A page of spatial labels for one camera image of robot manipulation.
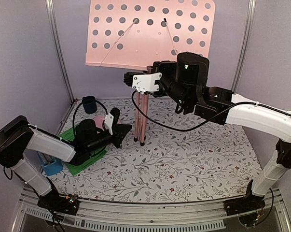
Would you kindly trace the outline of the pink music stand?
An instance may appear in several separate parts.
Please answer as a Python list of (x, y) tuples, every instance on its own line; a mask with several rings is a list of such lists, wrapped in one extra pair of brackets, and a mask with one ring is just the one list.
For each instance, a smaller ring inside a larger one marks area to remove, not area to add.
[[(141, 73), (182, 52), (208, 59), (214, 15), (211, 0), (93, 0), (85, 63)], [(136, 102), (134, 138), (143, 143), (149, 94), (136, 92)]]

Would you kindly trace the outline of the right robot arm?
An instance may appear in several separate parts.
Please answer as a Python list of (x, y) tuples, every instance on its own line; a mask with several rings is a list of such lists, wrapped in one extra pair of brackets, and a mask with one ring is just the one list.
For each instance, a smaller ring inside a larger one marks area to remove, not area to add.
[(193, 113), (220, 125), (239, 125), (278, 138), (276, 150), (247, 187), (240, 206), (250, 211), (259, 198), (291, 169), (291, 111), (280, 110), (221, 87), (208, 87), (209, 60), (182, 52), (176, 61), (156, 61), (144, 72), (127, 72), (124, 83), (135, 92), (156, 98), (168, 96), (177, 114)]

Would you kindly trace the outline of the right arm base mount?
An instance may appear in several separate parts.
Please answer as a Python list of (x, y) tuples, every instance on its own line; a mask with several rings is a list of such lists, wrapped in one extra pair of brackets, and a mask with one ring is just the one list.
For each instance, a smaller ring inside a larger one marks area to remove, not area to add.
[(223, 202), (224, 210), (228, 216), (255, 211), (253, 214), (240, 216), (239, 222), (245, 227), (253, 227), (261, 222), (264, 213), (264, 196), (255, 196), (252, 193), (251, 180), (246, 189), (246, 195), (241, 198), (226, 200)]

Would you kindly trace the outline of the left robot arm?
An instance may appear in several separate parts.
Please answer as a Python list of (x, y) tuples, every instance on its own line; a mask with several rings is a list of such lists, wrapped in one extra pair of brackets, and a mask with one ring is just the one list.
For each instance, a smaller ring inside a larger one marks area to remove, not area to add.
[(132, 130), (129, 124), (106, 119), (104, 129), (92, 119), (81, 121), (75, 128), (74, 139), (68, 142), (32, 126), (24, 116), (18, 116), (0, 130), (0, 165), (20, 176), (53, 210), (62, 206), (62, 198), (52, 191), (51, 182), (26, 157), (26, 150), (41, 152), (71, 165), (88, 161), (92, 152), (110, 144), (120, 148)]

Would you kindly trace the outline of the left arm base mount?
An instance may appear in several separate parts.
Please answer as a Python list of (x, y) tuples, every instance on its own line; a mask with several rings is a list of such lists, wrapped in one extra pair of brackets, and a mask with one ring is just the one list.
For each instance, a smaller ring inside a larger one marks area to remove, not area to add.
[(40, 196), (37, 206), (68, 215), (77, 215), (79, 209), (79, 200), (75, 195), (61, 196), (58, 193), (48, 193), (45, 196)]

